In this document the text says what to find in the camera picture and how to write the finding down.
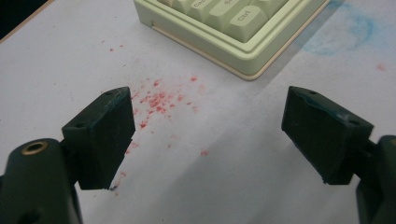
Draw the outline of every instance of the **keyboard case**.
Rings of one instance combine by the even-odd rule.
[[[289,0],[241,43],[157,0],[134,0],[139,20],[245,80],[259,77],[329,3]]]

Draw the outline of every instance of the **red stain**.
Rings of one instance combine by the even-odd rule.
[[[197,77],[188,77],[189,81],[196,81]],[[138,109],[134,110],[134,115],[141,116],[139,126],[141,129],[146,128],[152,121],[159,120],[160,117],[156,115],[163,115],[165,119],[172,122],[171,118],[174,117],[169,114],[174,108],[181,106],[181,102],[188,99],[189,95],[182,93],[183,91],[191,91],[193,84],[174,83],[172,86],[168,85],[162,79],[150,79],[145,78],[140,81],[137,85],[137,89],[134,90],[134,106],[138,105]],[[187,101],[187,105],[194,105],[190,100]],[[198,106],[194,105],[192,108],[194,113],[198,112]]]
[[[171,139],[173,139],[173,140],[177,140],[177,139],[179,139],[179,137],[178,137],[177,135],[175,135],[174,133],[172,133],[172,135],[171,135]]]
[[[201,84],[198,87],[198,93],[201,94],[201,95],[203,95],[205,93],[205,85],[204,84]]]
[[[137,144],[136,142],[132,142],[131,146],[132,146],[132,148],[137,148],[137,147],[139,147],[139,144]]]
[[[144,129],[146,126],[148,126],[148,122],[147,122],[146,120],[143,120],[143,121],[140,123],[140,128],[141,128],[141,129]]]
[[[121,184],[121,180],[122,180],[125,176],[126,176],[126,173],[123,172],[123,171],[121,171],[121,172],[120,172],[120,175],[119,175],[119,177],[118,177],[118,179],[117,179],[116,182],[114,183],[114,186],[111,187],[111,188],[109,188],[109,190],[111,190],[111,191],[117,190],[117,188],[118,188],[118,187],[120,186],[120,184]]]
[[[195,114],[198,113],[199,112],[198,107],[197,106],[193,106],[192,107],[192,111],[194,111]]]
[[[184,96],[182,94],[179,94],[178,97],[177,97],[177,100],[179,102],[181,102],[183,100],[183,98],[184,98]]]
[[[196,81],[196,80],[198,80],[197,76],[193,76],[193,77],[190,78],[190,81]]]
[[[161,82],[161,81],[160,81],[159,79],[155,80],[155,82],[154,82],[154,87],[160,85],[160,82]]]
[[[209,155],[209,151],[208,150],[201,151],[201,156],[207,156],[207,155]]]
[[[382,63],[379,63],[379,64],[376,66],[376,69],[385,72],[385,65],[382,64]]]

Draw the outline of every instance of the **white table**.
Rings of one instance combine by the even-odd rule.
[[[131,0],[57,0],[0,45],[1,174],[14,148],[62,140],[101,92],[128,86],[134,141],[116,191],[78,192],[86,224],[358,223],[359,179],[324,185],[280,125],[299,86],[373,123],[374,142],[396,134],[395,10],[332,1],[246,82],[141,24]],[[167,100],[151,112],[155,94]]]

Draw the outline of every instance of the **keyboard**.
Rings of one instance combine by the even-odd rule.
[[[259,77],[329,0],[134,0],[139,20],[245,80]]]

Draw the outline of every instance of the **brass insert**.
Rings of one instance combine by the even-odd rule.
[[[35,155],[46,149],[48,146],[48,142],[33,142],[32,144],[23,148],[22,154],[25,156]]]

